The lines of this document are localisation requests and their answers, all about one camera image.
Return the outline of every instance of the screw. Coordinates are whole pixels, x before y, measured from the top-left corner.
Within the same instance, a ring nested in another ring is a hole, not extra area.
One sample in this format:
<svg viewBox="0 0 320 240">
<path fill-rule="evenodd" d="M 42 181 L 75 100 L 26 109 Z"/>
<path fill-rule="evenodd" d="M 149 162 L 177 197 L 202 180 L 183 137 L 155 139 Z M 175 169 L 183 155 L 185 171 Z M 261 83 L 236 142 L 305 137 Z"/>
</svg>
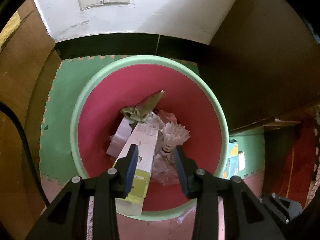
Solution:
<svg viewBox="0 0 320 240">
<path fill-rule="evenodd" d="M 110 175 L 115 175 L 117 172 L 118 172 L 118 171 L 117 171 L 116 168 L 110 168 L 110 169 L 108 169 L 108 174 L 110 174 Z"/>
<path fill-rule="evenodd" d="M 232 176 L 232 180 L 233 180 L 233 182 L 235 182 L 235 183 L 239 183 L 239 182 L 242 181 L 239 176 Z"/>
<path fill-rule="evenodd" d="M 72 181 L 73 183 L 78 183 L 80 180 L 81 180 L 81 178 L 80 178 L 79 176 L 75 176 L 75 177 L 73 177 L 73 178 L 71 179 L 71 181 Z"/>
<path fill-rule="evenodd" d="M 205 170 L 204 170 L 204 169 L 197 169 L 197 170 L 196 170 L 196 174 L 202 176 L 202 175 L 205 174 Z"/>
</svg>

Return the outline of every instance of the brown wood panel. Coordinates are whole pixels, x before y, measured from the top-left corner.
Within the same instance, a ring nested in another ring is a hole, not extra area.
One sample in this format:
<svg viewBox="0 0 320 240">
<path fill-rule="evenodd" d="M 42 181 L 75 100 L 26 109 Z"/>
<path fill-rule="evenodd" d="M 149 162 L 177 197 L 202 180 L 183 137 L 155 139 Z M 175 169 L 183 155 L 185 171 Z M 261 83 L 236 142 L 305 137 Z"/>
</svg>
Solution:
<svg viewBox="0 0 320 240">
<path fill-rule="evenodd" d="M 32 159 L 37 168 L 39 167 L 39 138 L 41 135 L 41 123 L 43 120 L 45 104 L 48 99 L 52 81 L 55 78 L 60 64 L 61 59 L 57 52 L 53 49 L 44 63 L 41 72 L 39 73 L 29 101 L 24 129 L 28 138 Z M 27 160 L 25 159 L 24 155 L 22 169 L 28 204 L 33 217 L 36 219 L 39 217 L 39 214 L 44 208 L 44 203 L 42 202 L 41 197 L 36 189 L 36 185 L 34 184 L 31 173 L 29 172 Z"/>
<path fill-rule="evenodd" d="M 285 0 L 236 0 L 198 62 L 230 130 L 320 101 L 320 46 Z"/>
<path fill-rule="evenodd" d="M 34 85 L 54 42 L 47 35 L 33 0 L 27 0 L 21 8 L 22 16 L 35 12 L 29 14 L 0 54 L 0 100 L 24 124 Z M 29 189 L 24 180 L 29 173 L 23 173 L 19 135 L 6 116 L 1 114 L 0 118 L 0 221 L 14 239 L 20 240 L 34 224 L 39 210 L 31 209 L 28 203 Z"/>
</svg>

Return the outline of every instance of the black cable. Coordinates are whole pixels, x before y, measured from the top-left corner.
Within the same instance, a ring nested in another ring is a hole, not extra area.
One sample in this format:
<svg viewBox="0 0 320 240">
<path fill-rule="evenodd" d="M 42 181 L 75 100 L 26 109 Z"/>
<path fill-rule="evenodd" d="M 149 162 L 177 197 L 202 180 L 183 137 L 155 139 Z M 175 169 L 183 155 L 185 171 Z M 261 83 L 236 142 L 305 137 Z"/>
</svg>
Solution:
<svg viewBox="0 0 320 240">
<path fill-rule="evenodd" d="M 3 103 L 1 101 L 0 101 L 0 111 L 3 112 L 5 115 L 7 115 L 11 119 L 11 121 L 15 125 L 16 129 L 18 130 L 18 133 L 20 135 L 20 139 L 22 141 L 22 147 L 23 147 L 24 153 L 25 153 L 27 161 L 28 161 L 28 166 L 30 168 L 33 181 L 36 184 L 36 187 L 37 187 L 37 189 L 38 189 L 38 191 L 40 193 L 40 196 L 41 196 L 44 204 L 46 206 L 48 206 L 50 204 L 50 202 L 49 202 L 47 196 L 45 195 L 45 193 L 43 191 L 43 188 L 41 186 L 40 180 L 38 179 L 36 168 L 33 165 L 30 148 L 29 148 L 29 144 L 28 144 L 28 141 L 27 141 L 27 136 L 26 136 L 26 134 L 24 132 L 24 129 L 23 129 L 18 117 L 15 115 L 15 113 L 5 103 Z"/>
</svg>

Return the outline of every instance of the black baseboard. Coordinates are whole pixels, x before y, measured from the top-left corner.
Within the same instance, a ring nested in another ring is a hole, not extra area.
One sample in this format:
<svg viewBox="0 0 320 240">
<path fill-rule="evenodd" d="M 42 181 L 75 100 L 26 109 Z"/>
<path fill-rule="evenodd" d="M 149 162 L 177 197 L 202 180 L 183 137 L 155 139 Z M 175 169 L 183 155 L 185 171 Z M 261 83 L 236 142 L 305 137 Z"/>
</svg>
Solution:
<svg viewBox="0 0 320 240">
<path fill-rule="evenodd" d="M 57 42 L 61 59 L 95 55 L 157 55 L 198 62 L 208 45 L 148 33 L 110 33 Z"/>
</svg>

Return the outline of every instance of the foam floor mat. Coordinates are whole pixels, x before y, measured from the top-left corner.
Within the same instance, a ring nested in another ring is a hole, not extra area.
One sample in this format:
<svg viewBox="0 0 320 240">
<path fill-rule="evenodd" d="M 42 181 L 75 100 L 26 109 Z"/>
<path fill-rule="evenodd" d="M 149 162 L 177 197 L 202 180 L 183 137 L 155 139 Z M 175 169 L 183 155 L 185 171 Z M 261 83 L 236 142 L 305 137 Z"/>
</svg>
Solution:
<svg viewBox="0 0 320 240">
<path fill-rule="evenodd" d="M 130 55 L 107 55 L 64 60 L 45 106 L 40 137 L 40 163 L 42 176 L 60 185 L 77 176 L 70 146 L 70 122 L 76 100 L 87 82 L 102 68 Z M 175 60 L 199 75 L 197 64 Z"/>
<path fill-rule="evenodd" d="M 265 141 L 263 127 L 245 131 L 230 136 L 238 141 L 238 150 L 244 152 L 245 168 L 238 172 L 238 176 L 250 177 L 257 171 L 264 171 Z"/>
</svg>

